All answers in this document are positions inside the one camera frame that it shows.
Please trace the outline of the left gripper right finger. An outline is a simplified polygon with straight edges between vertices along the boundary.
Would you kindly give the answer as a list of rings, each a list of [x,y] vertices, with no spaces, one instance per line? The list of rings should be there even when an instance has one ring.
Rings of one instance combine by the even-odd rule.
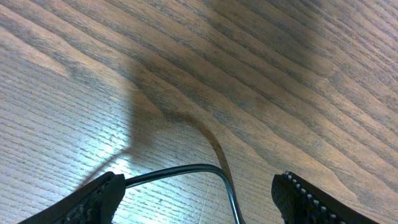
[[[293,172],[276,174],[272,200],[288,224],[376,224]]]

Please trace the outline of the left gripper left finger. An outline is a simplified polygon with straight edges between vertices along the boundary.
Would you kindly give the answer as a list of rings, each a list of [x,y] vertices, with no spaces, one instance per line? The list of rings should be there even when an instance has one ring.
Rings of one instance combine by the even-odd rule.
[[[125,176],[106,172],[22,224],[111,223],[126,191]]]

